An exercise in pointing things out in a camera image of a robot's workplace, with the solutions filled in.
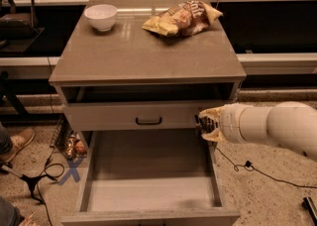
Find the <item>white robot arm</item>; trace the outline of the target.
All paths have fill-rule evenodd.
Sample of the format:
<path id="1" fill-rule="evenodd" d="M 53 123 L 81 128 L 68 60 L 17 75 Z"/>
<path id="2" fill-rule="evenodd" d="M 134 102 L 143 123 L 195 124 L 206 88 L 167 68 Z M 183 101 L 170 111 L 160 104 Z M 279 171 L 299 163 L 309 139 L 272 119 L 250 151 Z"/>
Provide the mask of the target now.
<path id="1" fill-rule="evenodd" d="M 226 104 L 202 110 L 196 121 L 206 141 L 269 145 L 317 161 L 317 110 L 303 103 Z"/>

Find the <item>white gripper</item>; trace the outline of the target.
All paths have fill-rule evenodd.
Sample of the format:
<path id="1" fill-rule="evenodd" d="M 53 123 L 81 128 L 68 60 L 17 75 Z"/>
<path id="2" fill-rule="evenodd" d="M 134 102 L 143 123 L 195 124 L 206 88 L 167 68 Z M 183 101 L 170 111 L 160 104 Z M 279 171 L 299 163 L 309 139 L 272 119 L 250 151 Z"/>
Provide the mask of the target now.
<path id="1" fill-rule="evenodd" d="M 247 108 L 247 105 L 235 103 L 226 104 L 223 107 L 202 110 L 198 115 L 200 119 L 209 118 L 218 120 L 220 118 L 220 130 L 215 129 L 211 132 L 203 131 L 201 134 L 202 138 L 210 142 L 220 142 L 222 140 L 222 132 L 226 140 L 231 143 L 245 143 L 245 139 L 240 130 L 240 118 Z"/>

